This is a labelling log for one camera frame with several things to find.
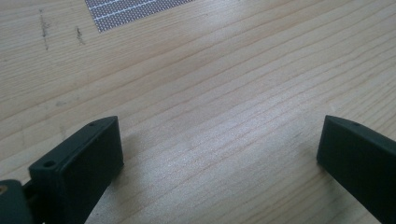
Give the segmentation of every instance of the scratch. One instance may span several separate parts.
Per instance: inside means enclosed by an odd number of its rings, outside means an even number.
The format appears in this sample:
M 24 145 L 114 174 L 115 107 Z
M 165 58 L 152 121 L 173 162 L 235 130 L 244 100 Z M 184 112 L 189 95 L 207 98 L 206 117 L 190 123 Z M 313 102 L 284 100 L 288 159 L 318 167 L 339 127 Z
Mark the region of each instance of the scratch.
M 302 133 L 297 133 L 296 135 L 294 135 L 294 138 L 297 138 L 301 135 Z
M 40 24 L 43 33 L 42 35 L 44 39 L 44 46 L 46 47 L 46 50 L 49 50 L 49 45 L 47 43 L 47 36 L 49 35 L 49 33 L 47 29 L 50 28 L 50 25 L 44 21 L 43 9 L 40 8 L 39 11 L 40 11 Z
M 79 44 L 85 45 L 84 40 L 82 39 L 82 32 L 79 30 L 78 26 L 76 26 L 77 40 Z
M 26 141 L 25 141 L 24 130 L 23 130 L 22 126 L 21 126 L 21 141 L 22 141 L 23 148 L 26 148 Z
M 65 104 L 67 104 L 67 102 L 64 102 L 64 101 L 56 102 L 56 106 L 61 106 L 61 105 L 65 105 Z
M 330 109 L 332 110 L 333 113 L 336 111 L 336 109 L 335 109 L 335 107 L 332 105 L 332 103 L 330 103 Z
M 62 141 L 64 141 L 64 139 L 66 139 L 66 129 L 64 128 L 64 126 L 61 126 L 59 128 L 61 129 Z

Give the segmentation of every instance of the perforated metal sheet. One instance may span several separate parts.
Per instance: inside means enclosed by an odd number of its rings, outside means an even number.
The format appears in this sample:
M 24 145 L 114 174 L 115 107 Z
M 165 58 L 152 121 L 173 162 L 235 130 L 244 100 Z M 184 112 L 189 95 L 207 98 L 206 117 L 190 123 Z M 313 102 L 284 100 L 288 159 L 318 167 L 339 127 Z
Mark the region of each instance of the perforated metal sheet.
M 193 0 L 85 0 L 99 32 Z

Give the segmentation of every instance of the mounting hole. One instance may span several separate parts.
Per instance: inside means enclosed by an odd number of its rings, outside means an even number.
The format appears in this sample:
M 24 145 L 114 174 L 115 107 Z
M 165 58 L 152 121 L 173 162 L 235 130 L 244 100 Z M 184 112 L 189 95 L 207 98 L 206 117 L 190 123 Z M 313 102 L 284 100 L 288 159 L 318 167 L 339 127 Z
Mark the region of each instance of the mounting hole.
M 46 163 L 44 163 L 44 167 L 50 168 L 50 167 L 54 166 L 55 164 L 56 164 L 55 161 L 46 161 Z
M 0 185 L 0 195 L 4 194 L 8 190 L 6 185 Z

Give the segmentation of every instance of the wooden table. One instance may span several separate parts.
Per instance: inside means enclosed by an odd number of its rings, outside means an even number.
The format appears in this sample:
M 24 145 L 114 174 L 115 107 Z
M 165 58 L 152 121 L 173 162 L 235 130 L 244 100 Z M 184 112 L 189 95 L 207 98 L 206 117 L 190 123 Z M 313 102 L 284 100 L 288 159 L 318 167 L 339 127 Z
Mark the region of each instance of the wooden table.
M 0 2 L 0 178 L 120 119 L 87 223 L 377 223 L 316 163 L 326 114 L 396 139 L 394 0 L 196 0 L 99 33 L 83 0 Z

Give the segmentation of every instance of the black plastic part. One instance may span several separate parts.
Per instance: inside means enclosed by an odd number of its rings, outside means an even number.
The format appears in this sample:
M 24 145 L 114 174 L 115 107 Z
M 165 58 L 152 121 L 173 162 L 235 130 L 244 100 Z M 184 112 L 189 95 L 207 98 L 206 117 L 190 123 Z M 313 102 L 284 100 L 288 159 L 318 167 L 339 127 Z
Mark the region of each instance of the black plastic part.
M 123 166 L 117 117 L 94 121 L 29 167 L 0 181 L 0 224 L 82 224 Z
M 17 180 L 0 181 L 0 223 L 34 224 L 32 214 Z
M 117 117 L 99 119 L 29 167 L 46 224 L 84 223 L 123 166 Z
M 327 116 L 318 163 L 382 223 L 396 223 L 396 142 Z

